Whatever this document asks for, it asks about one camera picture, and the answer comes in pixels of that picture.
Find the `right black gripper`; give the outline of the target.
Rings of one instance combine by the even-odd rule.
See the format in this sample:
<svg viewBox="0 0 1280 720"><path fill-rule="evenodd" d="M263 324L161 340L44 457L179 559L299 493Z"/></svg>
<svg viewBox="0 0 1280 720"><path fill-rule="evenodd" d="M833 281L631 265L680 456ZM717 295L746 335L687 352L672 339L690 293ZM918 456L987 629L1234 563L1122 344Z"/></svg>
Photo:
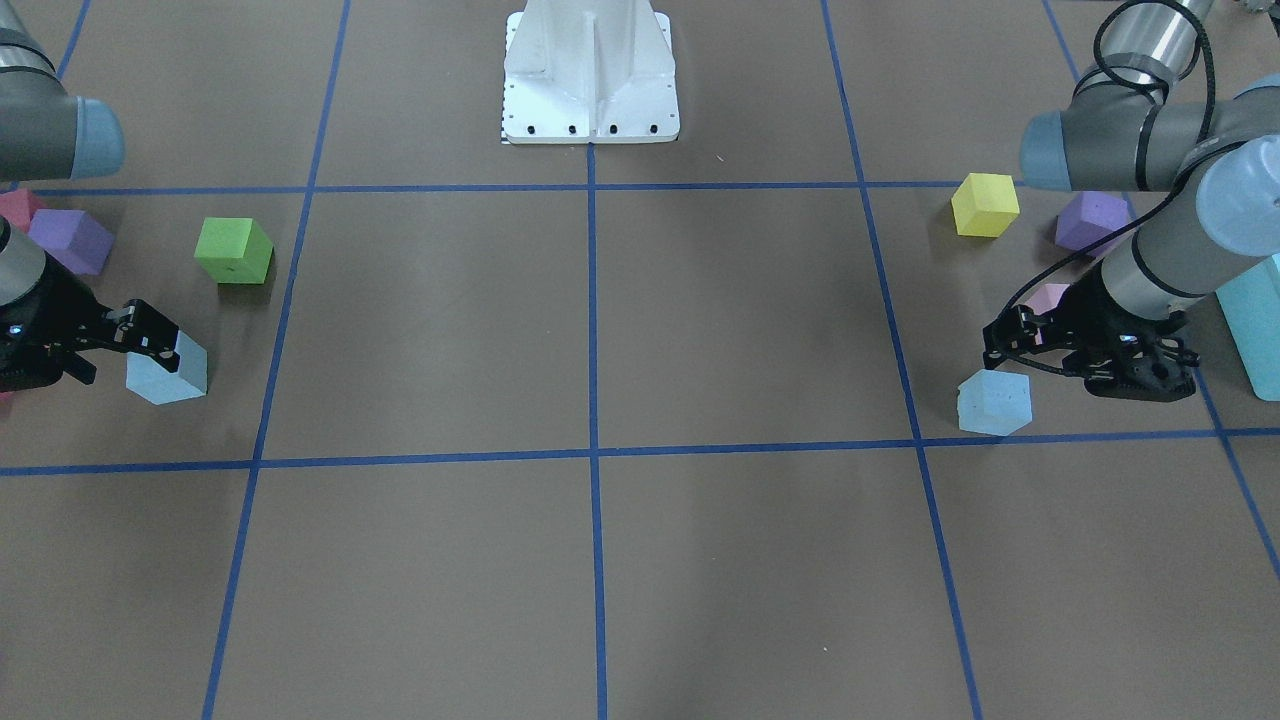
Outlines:
<svg viewBox="0 0 1280 720"><path fill-rule="evenodd" d="M83 354L93 348L138 354L169 373L180 366L178 324L141 299L109 310L49 255L35 287L3 306L1 320L4 393L52 386L64 375L91 386L99 370Z"/></svg>

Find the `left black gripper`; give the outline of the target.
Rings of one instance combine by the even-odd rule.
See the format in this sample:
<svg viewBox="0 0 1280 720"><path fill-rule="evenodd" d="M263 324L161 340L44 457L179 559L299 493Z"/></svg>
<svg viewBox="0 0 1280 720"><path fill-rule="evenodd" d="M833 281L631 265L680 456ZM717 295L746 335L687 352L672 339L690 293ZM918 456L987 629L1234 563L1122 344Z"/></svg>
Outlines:
<svg viewBox="0 0 1280 720"><path fill-rule="evenodd" d="M1061 323L1073 340L1061 342ZM986 370L998 370L1015 363L1060 377L1085 377L1094 351L1120 334L1174 336L1187 324L1183 310L1164 307L1151 319L1126 310L1106 288L1098 272L1088 272L1073 283L1056 310L1038 313L1019 304L1006 307L988 324L982 361ZM1062 366L1036 360L1036 356L1069 348Z"/></svg>

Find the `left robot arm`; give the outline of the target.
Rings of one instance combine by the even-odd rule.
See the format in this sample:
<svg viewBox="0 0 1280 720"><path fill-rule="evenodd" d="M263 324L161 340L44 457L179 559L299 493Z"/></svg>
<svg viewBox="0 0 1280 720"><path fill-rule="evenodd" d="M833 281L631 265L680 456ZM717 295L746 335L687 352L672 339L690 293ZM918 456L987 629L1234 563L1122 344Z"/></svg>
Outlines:
<svg viewBox="0 0 1280 720"><path fill-rule="evenodd" d="M1020 147L1041 190L1161 192L1103 237L1107 252L1036 313L1016 291L984 328L983 364L1075 378L1100 397L1196 392L1187 311L1277 252L1277 77L1221 100L1208 1L1128 1L1094 36L1094 63Z"/></svg>

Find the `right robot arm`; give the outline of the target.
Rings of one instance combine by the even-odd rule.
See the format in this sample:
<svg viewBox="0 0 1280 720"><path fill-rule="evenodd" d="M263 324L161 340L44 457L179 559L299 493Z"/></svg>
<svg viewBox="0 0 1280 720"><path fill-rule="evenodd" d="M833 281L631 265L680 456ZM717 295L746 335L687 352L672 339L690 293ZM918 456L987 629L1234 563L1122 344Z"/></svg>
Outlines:
<svg viewBox="0 0 1280 720"><path fill-rule="evenodd" d="M9 3L1 20L1 170L4 181L110 176L124 160L114 110L69 94L55 65ZM84 351L138 354L164 372L180 369L179 328L147 302L99 302L64 263L27 231L1 231L3 391L37 389L68 375L91 386L97 368Z"/></svg>

